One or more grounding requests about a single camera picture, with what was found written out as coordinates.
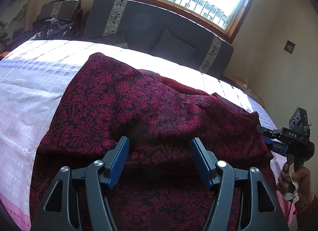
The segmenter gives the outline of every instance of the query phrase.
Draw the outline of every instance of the wooden window frame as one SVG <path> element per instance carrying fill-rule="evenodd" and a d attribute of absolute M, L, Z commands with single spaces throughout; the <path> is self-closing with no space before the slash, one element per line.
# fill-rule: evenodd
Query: wooden window frame
<path fill-rule="evenodd" d="M 216 27 L 212 24 L 208 19 L 196 14 L 193 11 L 190 11 L 189 9 L 184 8 L 183 6 L 180 6 L 179 4 L 175 4 L 168 0 L 133 0 L 138 2 L 143 2 L 146 4 L 150 4 L 153 6 L 157 6 L 159 8 L 163 8 L 172 12 L 175 12 L 189 20 L 192 20 L 196 22 L 197 24 L 207 28 L 217 36 L 219 36 L 221 39 L 227 41 L 228 43 L 233 43 L 234 38 L 236 37 L 239 29 L 241 28 L 244 19 L 252 5 L 253 0 L 243 0 L 238 12 L 228 29 L 227 33 L 224 33 L 220 28 Z"/>

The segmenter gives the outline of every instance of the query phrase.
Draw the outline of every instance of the cushion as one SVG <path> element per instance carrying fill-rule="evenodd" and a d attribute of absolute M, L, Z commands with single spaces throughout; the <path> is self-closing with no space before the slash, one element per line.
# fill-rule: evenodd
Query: cushion
<path fill-rule="evenodd" d="M 80 8 L 80 0 L 57 0 L 44 4 L 37 18 L 72 19 L 73 14 Z"/>
<path fill-rule="evenodd" d="M 112 35 L 106 35 L 99 38 L 91 39 L 91 40 L 88 40 L 88 42 L 105 44 L 105 45 L 113 45 L 113 46 L 129 49 L 125 30 L 122 30 Z"/>
<path fill-rule="evenodd" d="M 196 51 L 195 48 L 171 34 L 168 29 L 165 29 L 150 54 L 180 65 L 186 65 Z"/>

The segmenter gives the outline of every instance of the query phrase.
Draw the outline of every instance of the finger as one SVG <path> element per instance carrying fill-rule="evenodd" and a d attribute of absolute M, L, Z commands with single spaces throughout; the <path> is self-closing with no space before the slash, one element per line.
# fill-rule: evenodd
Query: finger
<path fill-rule="evenodd" d="M 278 178 L 278 183 L 285 191 L 288 189 L 288 183 L 286 183 L 281 177 Z"/>
<path fill-rule="evenodd" d="M 301 167 L 295 173 L 292 174 L 293 180 L 300 180 L 305 178 L 310 178 L 310 170 L 305 167 Z"/>
<path fill-rule="evenodd" d="M 287 162 L 283 165 L 283 171 L 285 173 L 288 173 L 288 170 L 289 170 L 289 165 L 287 164 Z"/>
<path fill-rule="evenodd" d="M 281 194 L 284 194 L 284 193 L 285 193 L 284 188 L 283 188 L 279 183 L 276 184 L 276 189 L 277 189 L 277 191 L 279 191 Z"/>
<path fill-rule="evenodd" d="M 285 173 L 283 170 L 280 172 L 280 176 L 286 183 L 290 183 L 292 181 L 292 179 L 289 176 L 289 173 Z"/>

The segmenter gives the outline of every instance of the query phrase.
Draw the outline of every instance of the bracelet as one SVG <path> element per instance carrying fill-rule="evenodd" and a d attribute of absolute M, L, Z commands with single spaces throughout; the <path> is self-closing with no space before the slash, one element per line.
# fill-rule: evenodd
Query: bracelet
<path fill-rule="evenodd" d="M 306 203 L 303 206 L 301 206 L 300 208 L 296 209 L 295 212 L 297 213 L 297 211 L 303 209 L 306 205 L 308 205 L 308 203 L 311 202 L 311 199 L 313 198 L 314 195 L 315 195 L 315 192 L 313 191 L 313 193 L 311 194 L 311 197 L 309 198 L 309 200 L 307 200 Z"/>

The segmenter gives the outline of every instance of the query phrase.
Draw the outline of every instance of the blue gripper pad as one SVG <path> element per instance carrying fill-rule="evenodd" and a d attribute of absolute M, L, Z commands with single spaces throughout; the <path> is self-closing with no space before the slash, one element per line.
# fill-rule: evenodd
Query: blue gripper pad
<path fill-rule="evenodd" d="M 202 184 L 210 190 L 214 185 L 211 177 L 211 171 L 215 170 L 216 162 L 211 160 L 199 138 L 194 138 L 191 141 L 190 152 L 199 172 Z"/>
<path fill-rule="evenodd" d="M 271 145 L 273 144 L 273 140 L 271 138 L 265 137 L 265 136 L 261 136 L 265 142 L 265 144 Z"/>
<path fill-rule="evenodd" d="M 110 158 L 105 163 L 105 168 L 109 169 L 108 188 L 112 189 L 118 183 L 122 169 L 129 154 L 129 139 L 121 137 L 117 146 L 114 148 Z"/>

